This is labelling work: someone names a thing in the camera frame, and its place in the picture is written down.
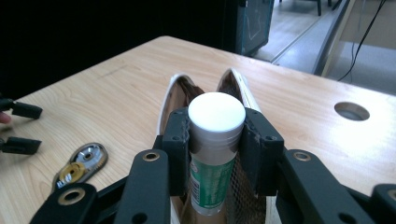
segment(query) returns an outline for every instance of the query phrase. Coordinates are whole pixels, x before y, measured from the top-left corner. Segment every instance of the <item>table surface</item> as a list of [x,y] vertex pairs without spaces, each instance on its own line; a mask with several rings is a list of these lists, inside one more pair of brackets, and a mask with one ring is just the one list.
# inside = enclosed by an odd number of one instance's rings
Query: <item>table surface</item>
[[[100,190],[127,176],[134,155],[153,145],[171,76],[215,91],[230,67],[247,78],[286,148],[313,152],[342,184],[367,195],[396,183],[396,97],[163,36],[18,100],[42,107],[41,118],[13,116],[0,125],[1,137],[42,144],[32,156],[0,154],[0,223],[28,223],[55,174],[86,143],[109,154],[90,184]],[[363,106],[370,118],[341,117],[339,102]]]

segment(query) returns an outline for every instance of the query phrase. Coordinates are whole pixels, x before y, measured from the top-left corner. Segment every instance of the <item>black cable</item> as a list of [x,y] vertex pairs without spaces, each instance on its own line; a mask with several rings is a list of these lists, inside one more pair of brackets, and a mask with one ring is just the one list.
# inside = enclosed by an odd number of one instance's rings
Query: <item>black cable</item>
[[371,30],[371,27],[373,26],[373,23],[374,23],[374,21],[376,19],[376,16],[378,15],[378,13],[381,10],[382,6],[384,6],[386,1],[387,0],[381,0],[381,2],[379,3],[378,10],[376,11],[376,13],[375,13],[373,19],[371,20],[366,32],[364,33],[363,38],[361,39],[361,42],[359,43],[358,50],[355,53],[355,58],[353,59],[352,65],[350,66],[349,70],[342,77],[338,78],[337,81],[341,81],[342,79],[344,79],[352,71],[353,66],[355,66],[355,62],[356,62],[356,58],[358,57],[358,53],[361,50],[361,45],[363,44],[364,40],[366,39],[367,35],[369,34],[369,32]]
[[[366,7],[366,1],[367,0],[363,0],[363,3],[361,4],[361,14],[359,15],[359,23],[358,23],[358,31],[356,32],[356,34],[355,34],[355,36],[353,37],[353,43],[352,43],[352,48],[351,48],[351,51],[350,51],[350,54],[351,54],[351,60],[350,60],[350,66],[352,66],[352,64],[353,64],[353,61],[355,60],[355,42],[356,42],[356,39],[358,38],[358,35],[361,33],[361,17],[362,17],[362,15],[363,15],[363,13],[364,13],[364,9],[365,9],[365,7]],[[349,84],[351,84],[352,82],[353,82],[353,74],[352,74],[352,72],[353,71],[350,71],[350,80],[349,80]]]

